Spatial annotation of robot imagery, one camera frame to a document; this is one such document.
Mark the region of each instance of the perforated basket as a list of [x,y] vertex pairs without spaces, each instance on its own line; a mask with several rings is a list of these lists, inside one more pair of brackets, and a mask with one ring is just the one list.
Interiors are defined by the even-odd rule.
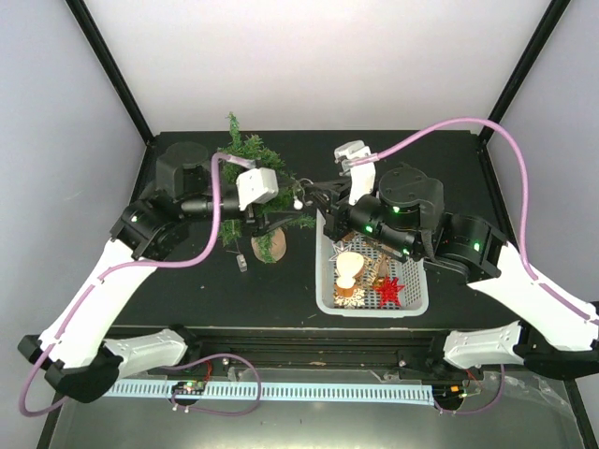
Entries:
[[[388,302],[379,308],[378,293],[369,289],[364,298],[364,305],[355,309],[346,309],[334,303],[334,284],[336,279],[335,262],[329,262],[334,255],[331,240],[322,233],[324,218],[318,214],[316,218],[316,304],[324,313],[331,315],[354,316],[364,318],[403,318],[418,316],[429,307],[429,291],[426,272],[422,261],[412,260],[401,264],[395,260],[389,263],[389,275],[398,278],[405,288],[399,293],[400,307]],[[360,253],[371,259],[376,258],[377,251],[363,244],[362,237],[352,240],[351,251]]]

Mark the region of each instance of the small christmas tree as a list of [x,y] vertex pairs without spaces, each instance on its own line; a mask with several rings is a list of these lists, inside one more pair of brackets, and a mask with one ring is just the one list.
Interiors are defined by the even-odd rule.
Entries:
[[[229,134],[231,135],[231,143],[226,148],[220,148],[219,152],[226,152],[234,156],[243,157],[245,159],[260,160],[261,166],[271,168],[277,173],[277,179],[283,186],[279,186],[279,195],[266,204],[257,204],[257,214],[268,214],[276,211],[291,210],[294,194],[301,194],[300,183],[296,181],[293,174],[285,170],[285,162],[281,159],[278,153],[269,150],[264,146],[262,139],[259,136],[250,136],[243,139],[240,132],[240,124],[233,113],[228,114],[229,119]],[[241,173],[242,168],[233,164],[225,164],[222,170],[223,178],[234,184],[237,177]],[[298,218],[287,222],[285,227],[298,226],[314,227],[315,219],[309,215],[302,214]],[[235,242],[241,237],[241,220],[225,220],[221,224],[219,236],[223,241],[223,245],[227,246]],[[267,264],[276,262],[270,253],[272,249],[272,237],[274,231],[257,237],[257,247],[260,253],[260,258]]]

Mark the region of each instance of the white backdrop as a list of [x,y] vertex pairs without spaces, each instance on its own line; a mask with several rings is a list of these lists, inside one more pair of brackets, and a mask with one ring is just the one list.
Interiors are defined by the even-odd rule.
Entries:
[[548,0],[87,4],[157,134],[487,117]]

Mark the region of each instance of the black metal frame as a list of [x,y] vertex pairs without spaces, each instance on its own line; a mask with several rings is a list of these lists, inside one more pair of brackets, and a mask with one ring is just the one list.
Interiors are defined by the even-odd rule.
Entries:
[[[153,140],[154,135],[148,124],[146,123],[139,106],[129,90],[126,81],[124,80],[119,67],[117,66],[114,58],[112,57],[110,50],[104,41],[100,31],[95,25],[94,19],[85,5],[84,0],[66,0],[66,3],[70,7],[74,17],[80,25],[82,32],[85,34],[88,42],[92,46],[92,49],[95,52],[95,55],[98,58],[100,64],[104,68],[107,76],[109,77],[114,89],[117,94],[121,98],[123,105],[134,125],[137,127],[139,134],[144,142],[147,144],[146,154],[144,156],[144,160],[142,162],[141,172],[144,173],[146,171],[146,166],[149,161],[152,160],[152,152],[153,152]],[[540,54],[541,50],[544,48],[546,42],[548,41],[551,33],[555,29],[557,23],[559,22],[561,16],[565,12],[570,0],[551,0],[548,5],[548,8],[543,15],[541,21],[538,23],[533,36],[531,37],[528,45],[524,49],[524,52],[519,58],[519,61],[514,68],[507,84],[505,85],[501,95],[499,96],[495,106],[493,107],[489,119],[493,122],[499,123],[501,119],[504,117],[505,113],[509,109],[512,101],[514,100],[520,86],[525,80],[526,76],[530,72],[531,68],[536,61],[536,58]],[[478,135],[478,139],[480,142],[480,146],[478,149],[478,156],[480,158],[481,166],[486,175],[487,184],[489,188],[489,192],[491,193],[493,207],[495,208],[496,215],[499,219],[499,225],[505,234],[509,237],[509,239],[517,243],[516,236],[514,234],[514,230],[509,220],[509,216],[507,214],[507,208],[503,201],[501,190],[499,188],[499,182],[497,180],[495,170],[493,169],[492,162],[489,156],[489,150],[487,148],[487,144],[489,143],[490,138],[493,135],[493,130],[490,128],[483,128],[480,134]],[[142,189],[142,185],[140,185],[139,179],[136,182],[136,186],[133,192],[133,197],[136,198],[139,196],[139,193]],[[568,392],[568,397],[570,398],[572,407],[577,416],[577,423],[580,433],[582,435],[584,444],[586,448],[597,448],[597,442],[592,433],[592,428],[589,422],[589,418],[584,410],[584,405],[582,403],[582,399],[577,389],[576,382],[566,382],[566,390]],[[49,433],[53,431],[53,428],[56,423],[56,419],[58,417],[58,412],[52,413],[48,419],[46,426],[44,427],[44,432],[42,433],[42,440],[49,441]]]

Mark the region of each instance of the black pole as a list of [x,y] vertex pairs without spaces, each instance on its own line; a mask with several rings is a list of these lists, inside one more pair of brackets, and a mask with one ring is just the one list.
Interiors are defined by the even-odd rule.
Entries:
[[[524,49],[524,52],[520,56],[516,68],[514,68],[504,90],[501,95],[499,95],[499,99],[490,113],[489,120],[492,122],[499,123],[504,117],[509,105],[511,105],[514,100],[518,89],[533,67],[534,61],[536,61],[536,58],[545,46],[555,25],[560,21],[560,17],[569,3],[570,0],[551,0],[545,14],[543,14],[541,21],[534,30],[533,37],[531,37],[526,49]],[[478,135],[478,139],[483,145],[487,145],[492,135],[493,130],[485,126]]]
[[79,23],[79,27],[85,34],[85,37],[87,37],[87,41],[92,46],[98,61],[102,64],[102,67],[104,67],[104,71],[108,75],[116,93],[121,98],[133,124],[138,129],[139,135],[145,143],[151,142],[153,134],[150,130],[150,126],[148,126],[146,120],[143,118],[133,94],[131,94],[119,67],[116,65],[106,42],[104,42],[104,38],[102,38],[102,35],[100,34],[100,30],[95,26],[90,10],[85,6],[83,0],[66,0],[66,4],[70,7],[73,16],[75,16],[75,19]]

